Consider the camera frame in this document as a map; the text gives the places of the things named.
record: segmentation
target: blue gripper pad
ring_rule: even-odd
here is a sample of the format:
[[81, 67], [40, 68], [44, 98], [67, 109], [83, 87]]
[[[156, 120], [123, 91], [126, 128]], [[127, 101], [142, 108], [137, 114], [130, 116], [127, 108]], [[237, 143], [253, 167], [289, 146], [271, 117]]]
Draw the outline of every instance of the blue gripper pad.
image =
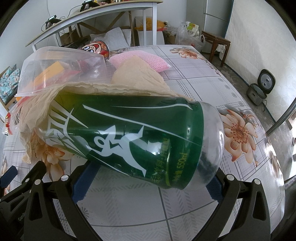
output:
[[93, 182], [96, 174], [98, 173], [100, 166], [101, 165], [96, 162], [90, 162], [90, 164], [81, 173], [76, 183], [73, 185], [72, 200], [75, 204], [78, 201], [83, 200], [86, 196], [86, 193], [91, 183]]
[[217, 200], [218, 203], [223, 200], [222, 184], [216, 176], [206, 185], [206, 188], [212, 199]]
[[2, 177], [0, 177], [0, 187], [7, 188], [7, 186], [11, 183], [11, 181], [17, 175], [17, 169], [15, 166], [11, 166]]

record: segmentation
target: bottle label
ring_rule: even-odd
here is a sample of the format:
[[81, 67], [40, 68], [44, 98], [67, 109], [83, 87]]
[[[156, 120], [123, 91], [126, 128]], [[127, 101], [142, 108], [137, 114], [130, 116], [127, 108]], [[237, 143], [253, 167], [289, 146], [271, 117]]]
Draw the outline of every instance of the bottle label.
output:
[[120, 173], [183, 189], [200, 157], [203, 114], [183, 98], [62, 92], [38, 134]]

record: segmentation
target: blue floral cushion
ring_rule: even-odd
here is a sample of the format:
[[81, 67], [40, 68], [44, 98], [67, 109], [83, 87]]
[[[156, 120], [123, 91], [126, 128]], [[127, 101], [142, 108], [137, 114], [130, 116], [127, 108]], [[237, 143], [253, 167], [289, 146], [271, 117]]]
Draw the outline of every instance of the blue floral cushion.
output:
[[15, 71], [17, 69], [17, 65], [15, 64], [14, 66], [12, 67], [8, 67], [8, 69], [5, 71], [5, 73], [1, 76], [0, 78], [0, 83], [4, 80], [6, 80], [13, 71]]
[[0, 97], [5, 104], [7, 104], [10, 101], [10, 95], [18, 86], [19, 79], [20, 69], [16, 69], [6, 80], [0, 81]]

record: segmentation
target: clear plastic container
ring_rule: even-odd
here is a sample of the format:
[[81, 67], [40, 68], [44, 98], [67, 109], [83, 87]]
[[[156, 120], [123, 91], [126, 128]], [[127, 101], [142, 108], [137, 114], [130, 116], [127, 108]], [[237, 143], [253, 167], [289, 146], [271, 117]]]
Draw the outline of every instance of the clear plastic container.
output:
[[103, 55], [87, 51], [43, 47], [24, 60], [18, 96], [34, 96], [66, 82], [110, 83]]

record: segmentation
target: floral bed sheet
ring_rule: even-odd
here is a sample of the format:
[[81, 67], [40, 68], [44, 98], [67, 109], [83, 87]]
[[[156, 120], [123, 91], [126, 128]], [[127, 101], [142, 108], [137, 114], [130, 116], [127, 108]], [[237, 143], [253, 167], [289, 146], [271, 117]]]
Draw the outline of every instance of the floral bed sheet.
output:
[[[220, 168], [238, 180], [261, 180], [265, 190], [271, 232], [284, 215], [284, 180], [276, 154], [265, 131], [246, 101], [230, 82], [191, 46], [158, 45], [131, 47], [111, 52], [111, 55], [130, 50], [143, 50], [167, 61], [171, 68], [160, 72], [169, 87], [196, 101], [216, 107], [221, 114], [225, 132], [225, 148]], [[107, 61], [109, 76], [115, 68]], [[47, 166], [43, 181], [57, 180], [70, 174], [85, 159], [64, 150], [47, 146], [33, 136], [35, 158], [31, 164], [22, 162], [25, 153], [19, 133], [8, 136], [4, 146], [1, 174], [11, 165], [18, 175], [5, 190], [20, 185], [37, 160]], [[231, 229], [241, 200], [221, 235]], [[192, 240], [206, 223], [217, 201], [211, 199], [206, 188], [199, 191], [161, 189], [157, 186], [121, 173], [101, 168], [84, 200], [78, 205], [85, 218], [103, 240], [178, 241]], [[65, 231], [74, 235], [63, 211], [55, 202]]]

